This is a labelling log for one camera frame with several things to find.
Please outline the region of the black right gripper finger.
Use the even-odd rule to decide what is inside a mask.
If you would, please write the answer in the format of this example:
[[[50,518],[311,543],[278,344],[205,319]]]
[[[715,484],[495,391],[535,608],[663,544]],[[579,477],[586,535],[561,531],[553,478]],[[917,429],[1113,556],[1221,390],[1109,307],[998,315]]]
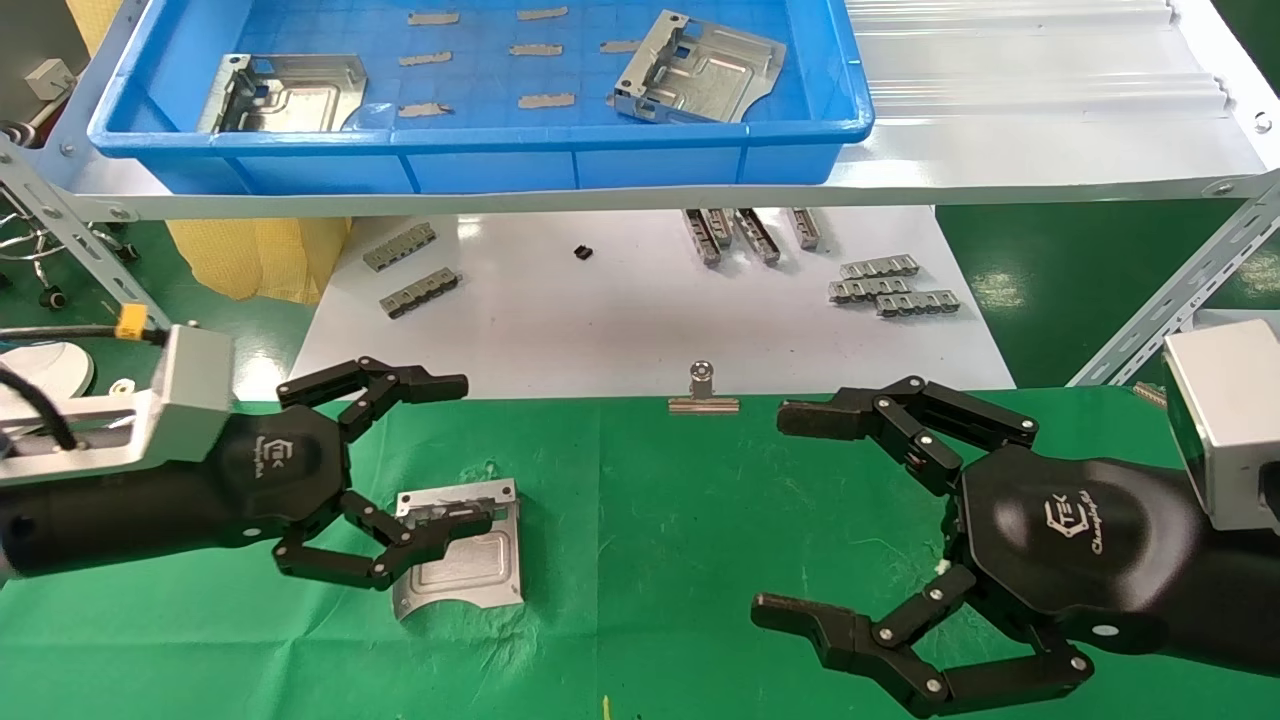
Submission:
[[[914,644],[979,587],[970,569],[952,565],[879,621],[829,603],[759,593],[751,623],[809,641],[823,667],[873,680],[916,719],[1059,700],[1093,676],[1092,661],[1052,625],[1027,626],[1029,656],[951,669],[928,664]]]
[[[993,452],[1033,446],[1039,424],[973,395],[906,377],[879,389],[838,389],[829,400],[786,400],[778,409],[786,436],[874,441],[934,496],[955,495],[963,460],[943,437]]]

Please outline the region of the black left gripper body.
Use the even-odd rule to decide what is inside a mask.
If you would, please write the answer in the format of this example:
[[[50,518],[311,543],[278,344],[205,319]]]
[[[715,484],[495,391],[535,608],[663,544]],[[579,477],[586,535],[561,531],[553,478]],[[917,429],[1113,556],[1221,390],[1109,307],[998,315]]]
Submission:
[[[311,539],[340,512],[349,451],[335,421],[311,407],[234,413],[206,457],[221,547]]]

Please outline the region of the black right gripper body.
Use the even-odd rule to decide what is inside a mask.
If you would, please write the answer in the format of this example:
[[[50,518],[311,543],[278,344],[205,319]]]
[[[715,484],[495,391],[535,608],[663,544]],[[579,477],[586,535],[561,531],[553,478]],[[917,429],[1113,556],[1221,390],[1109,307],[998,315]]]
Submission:
[[[1006,635],[1051,628],[1115,653],[1202,655],[1190,583],[1203,512],[1180,471],[1009,446],[963,471],[955,503],[968,603]]]

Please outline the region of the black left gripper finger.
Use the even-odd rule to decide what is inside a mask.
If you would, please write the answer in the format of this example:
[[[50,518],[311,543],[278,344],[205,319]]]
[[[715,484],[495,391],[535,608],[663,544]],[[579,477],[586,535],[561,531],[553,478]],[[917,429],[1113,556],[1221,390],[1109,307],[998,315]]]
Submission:
[[[381,552],[365,557],[306,544],[339,518],[376,541]],[[406,525],[347,489],[314,519],[291,525],[275,546],[273,559],[285,577],[387,591],[412,568],[444,559],[451,543],[486,534],[493,523],[494,502],[488,498],[433,506],[426,519]]]
[[[392,366],[374,357],[357,357],[276,387],[283,409],[319,407],[355,395],[335,423],[347,443],[357,441],[397,404],[456,401],[468,395],[468,378],[433,375],[424,366]]]

